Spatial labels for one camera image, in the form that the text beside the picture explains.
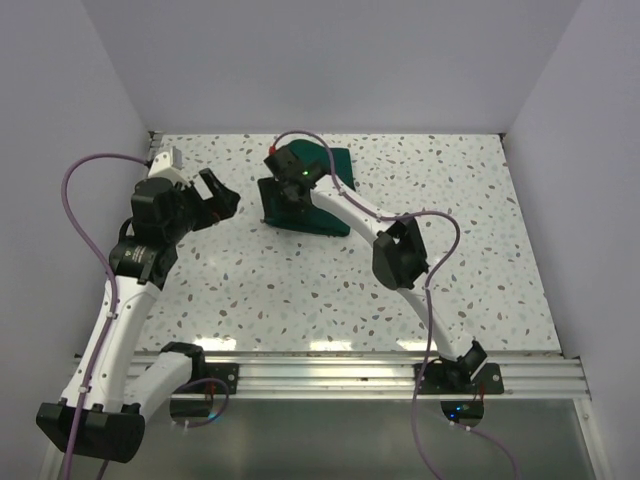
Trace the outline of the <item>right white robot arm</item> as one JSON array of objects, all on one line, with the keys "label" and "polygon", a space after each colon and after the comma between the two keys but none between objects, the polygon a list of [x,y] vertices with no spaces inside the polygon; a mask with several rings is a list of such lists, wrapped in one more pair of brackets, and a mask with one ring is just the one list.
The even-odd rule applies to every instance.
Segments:
[{"label": "right white robot arm", "polygon": [[427,361],[416,379],[440,393],[472,393],[481,380],[487,354],[470,334],[455,334],[436,316],[430,292],[436,268],[415,216],[393,216],[365,201],[340,179],[329,162],[306,161],[291,142],[271,146],[265,160],[270,176],[258,187],[265,222],[273,227],[323,236],[356,232],[371,247],[371,270],[378,283],[401,295],[427,329],[439,356]]}]

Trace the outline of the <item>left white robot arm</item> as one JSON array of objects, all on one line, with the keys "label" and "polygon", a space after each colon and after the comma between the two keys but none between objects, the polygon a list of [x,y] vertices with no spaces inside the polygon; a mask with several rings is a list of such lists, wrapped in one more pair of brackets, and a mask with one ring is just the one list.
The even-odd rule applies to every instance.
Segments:
[{"label": "left white robot arm", "polygon": [[171,341],[134,382],[126,381],[136,344],[189,233],[232,218],[240,201],[210,169],[199,173],[210,195],[191,182],[148,176],[135,185],[132,215],[109,254],[102,306],[89,343],[55,403],[44,403],[36,424],[65,455],[127,463],[148,420],[173,393],[211,382],[202,347]]}]

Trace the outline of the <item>green surgical drape cloth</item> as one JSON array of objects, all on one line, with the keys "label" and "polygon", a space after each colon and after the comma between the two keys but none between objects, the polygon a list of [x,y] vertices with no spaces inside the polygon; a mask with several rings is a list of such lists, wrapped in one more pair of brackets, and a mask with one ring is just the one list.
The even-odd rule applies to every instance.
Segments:
[{"label": "green surgical drape cloth", "polygon": [[351,155],[346,148],[328,148],[308,140],[296,139],[287,144],[305,164],[314,161],[323,165],[323,177],[311,191],[311,205],[285,205],[281,207],[284,220],[265,220],[267,225],[283,230],[328,237],[347,237],[351,226],[344,214],[348,205],[339,195],[355,191]]}]

